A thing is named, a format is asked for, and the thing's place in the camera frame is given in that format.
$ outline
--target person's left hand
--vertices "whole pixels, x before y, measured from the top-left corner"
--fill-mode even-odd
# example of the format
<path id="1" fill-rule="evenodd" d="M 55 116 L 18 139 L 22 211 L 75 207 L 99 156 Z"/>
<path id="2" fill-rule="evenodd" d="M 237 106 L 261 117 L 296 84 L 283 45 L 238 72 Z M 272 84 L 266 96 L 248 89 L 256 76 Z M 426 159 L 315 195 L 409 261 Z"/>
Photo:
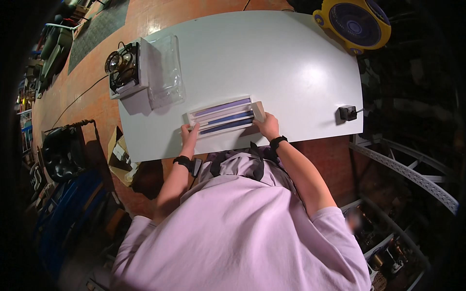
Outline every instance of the person's left hand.
<path id="1" fill-rule="evenodd" d="M 191 158 L 194 155 L 194 147 L 196 146 L 196 141 L 198 138 L 199 123 L 194 125 L 194 128 L 191 132 L 188 131 L 190 127 L 189 124 L 184 124 L 181 126 L 181 139 L 183 140 L 183 149 L 181 150 L 180 156 L 187 156 Z"/>

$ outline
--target person's right arm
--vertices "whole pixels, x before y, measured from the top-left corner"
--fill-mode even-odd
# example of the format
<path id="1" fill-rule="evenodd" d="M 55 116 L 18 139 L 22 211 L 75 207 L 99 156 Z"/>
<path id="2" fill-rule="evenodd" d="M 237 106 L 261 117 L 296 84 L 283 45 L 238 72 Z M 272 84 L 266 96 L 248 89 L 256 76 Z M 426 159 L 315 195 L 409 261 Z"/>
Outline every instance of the person's right arm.
<path id="1" fill-rule="evenodd" d="M 259 127 L 262 135 L 269 141 L 280 136 L 278 120 L 270 113 L 266 112 L 264 122 L 254 120 L 253 123 Z M 295 183 L 309 217 L 322 208 L 336 207 L 336 203 L 319 171 L 301 152 L 287 141 L 281 141 L 277 155 L 291 180 Z"/>

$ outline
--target gray mat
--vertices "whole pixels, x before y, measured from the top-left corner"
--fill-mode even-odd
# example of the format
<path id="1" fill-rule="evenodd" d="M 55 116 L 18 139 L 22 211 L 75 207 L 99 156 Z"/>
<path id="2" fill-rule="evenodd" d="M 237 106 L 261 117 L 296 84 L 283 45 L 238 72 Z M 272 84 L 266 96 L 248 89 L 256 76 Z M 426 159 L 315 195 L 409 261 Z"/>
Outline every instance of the gray mat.
<path id="1" fill-rule="evenodd" d="M 68 75 L 99 43 L 124 25 L 129 3 L 130 0 L 111 0 L 107 8 L 93 16 L 89 24 L 83 25 L 71 47 Z"/>

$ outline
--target white table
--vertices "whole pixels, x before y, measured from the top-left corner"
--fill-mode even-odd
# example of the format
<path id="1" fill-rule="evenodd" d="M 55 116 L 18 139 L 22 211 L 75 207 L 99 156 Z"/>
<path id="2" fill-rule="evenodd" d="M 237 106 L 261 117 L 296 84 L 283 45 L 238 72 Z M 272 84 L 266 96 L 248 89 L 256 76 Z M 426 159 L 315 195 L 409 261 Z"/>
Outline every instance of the white table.
<path id="1" fill-rule="evenodd" d="M 363 106 L 356 58 L 330 39 L 312 15 L 244 11 L 183 22 L 145 37 L 178 37 L 183 103 L 151 110 L 147 94 L 119 100 L 120 117 L 133 162 L 175 157 L 186 112 L 251 95 L 280 122 L 290 142 L 361 133 L 363 114 L 341 124 L 341 105 Z M 243 130 L 201 139 L 196 154 L 248 148 L 268 141 Z"/>

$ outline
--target black chair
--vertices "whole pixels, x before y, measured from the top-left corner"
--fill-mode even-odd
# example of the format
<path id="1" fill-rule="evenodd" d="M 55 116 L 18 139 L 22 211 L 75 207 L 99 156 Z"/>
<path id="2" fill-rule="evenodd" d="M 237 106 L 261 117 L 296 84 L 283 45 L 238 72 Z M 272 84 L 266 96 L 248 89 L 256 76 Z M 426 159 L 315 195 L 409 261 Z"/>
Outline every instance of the black chair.
<path id="1" fill-rule="evenodd" d="M 48 175 L 55 182 L 66 182 L 86 171 L 87 158 L 81 126 L 96 122 L 81 122 L 51 129 L 42 145 L 42 156 Z"/>

